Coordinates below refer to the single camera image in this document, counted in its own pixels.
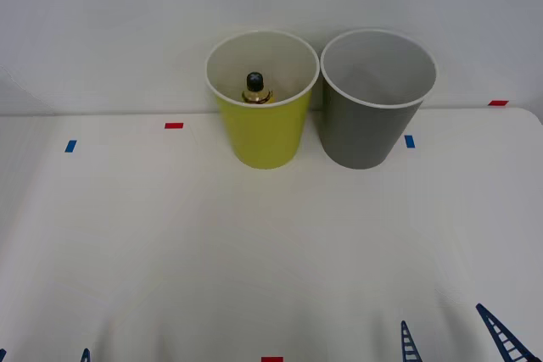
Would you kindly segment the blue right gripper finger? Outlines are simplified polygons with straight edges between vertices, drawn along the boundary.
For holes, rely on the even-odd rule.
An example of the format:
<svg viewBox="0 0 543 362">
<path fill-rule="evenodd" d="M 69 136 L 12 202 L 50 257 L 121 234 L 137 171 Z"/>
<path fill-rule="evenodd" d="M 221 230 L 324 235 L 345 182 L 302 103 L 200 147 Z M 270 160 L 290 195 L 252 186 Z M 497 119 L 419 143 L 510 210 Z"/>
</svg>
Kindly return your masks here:
<svg viewBox="0 0 543 362">
<path fill-rule="evenodd" d="M 504 362 L 541 362 L 482 304 L 476 305 Z"/>
<path fill-rule="evenodd" d="M 412 338 L 409 327 L 403 320 L 400 324 L 401 327 L 401 349 L 402 349 L 402 361 L 403 362 L 422 362 L 420 353 L 417 350 L 417 346 Z"/>
</svg>

